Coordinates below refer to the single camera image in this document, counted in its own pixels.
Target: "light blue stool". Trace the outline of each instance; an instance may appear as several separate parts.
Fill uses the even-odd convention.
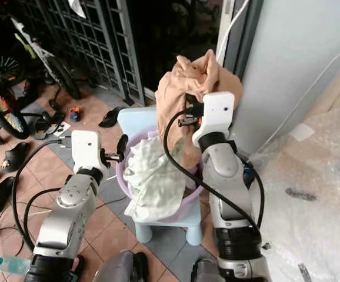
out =
[[[156,108],[122,109],[118,115],[118,123],[128,138],[146,130],[156,128]],[[153,221],[150,223],[135,222],[136,238],[140,243],[147,243],[152,239],[151,226],[187,227],[186,240],[190,245],[198,246],[202,241],[200,198],[197,197],[188,210],[188,214],[175,222]]]

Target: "towel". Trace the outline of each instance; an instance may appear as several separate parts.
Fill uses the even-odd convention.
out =
[[[131,147],[132,156],[123,173],[132,194],[124,214],[139,223],[175,214],[186,186],[185,175],[170,163],[158,134],[148,132],[148,137]],[[179,161],[180,155],[179,146],[176,146],[172,156]]]
[[[205,94],[229,91],[235,95],[234,108],[242,96],[242,85],[238,77],[221,67],[212,50],[191,62],[183,56],[177,56],[177,63],[171,72],[167,72],[159,81],[155,92],[157,106],[157,125],[164,141],[165,129],[170,119],[186,107],[186,93],[194,95],[199,102]],[[192,143],[192,127],[179,127],[177,122],[169,131],[168,146],[172,151],[180,139],[184,139],[181,165],[190,169],[201,158],[200,149]]]

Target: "plastic bottle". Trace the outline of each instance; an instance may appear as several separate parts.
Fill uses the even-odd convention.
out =
[[[0,271],[25,275],[29,271],[30,260],[15,256],[0,257]]]

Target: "plastic sheet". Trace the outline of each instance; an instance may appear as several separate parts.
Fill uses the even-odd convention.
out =
[[[273,281],[340,282],[340,109],[313,116],[253,155]],[[251,189],[258,214],[258,187]]]

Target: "laundry basket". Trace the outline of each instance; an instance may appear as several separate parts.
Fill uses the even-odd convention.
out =
[[[127,146],[126,146],[124,161],[121,162],[121,163],[118,163],[117,166],[116,166],[116,178],[118,179],[118,183],[119,183],[120,187],[122,188],[123,192],[130,199],[132,198],[132,195],[131,195],[131,192],[128,189],[127,182],[123,179],[123,172],[126,169],[126,167],[128,166],[128,159],[130,158],[130,155],[131,155],[131,147],[138,144],[142,139],[147,139],[149,131],[153,131],[153,129],[144,130],[144,131],[136,134],[132,138],[130,138],[130,140],[128,141]],[[189,209],[192,207],[192,204],[194,203],[194,201],[196,199],[198,199],[198,196],[200,195],[200,193],[202,191],[203,191],[203,187],[199,186],[190,195],[183,198],[178,211],[170,217],[167,217],[165,219],[161,219],[161,222],[166,222],[166,223],[176,222],[176,221],[184,218],[188,214]]]

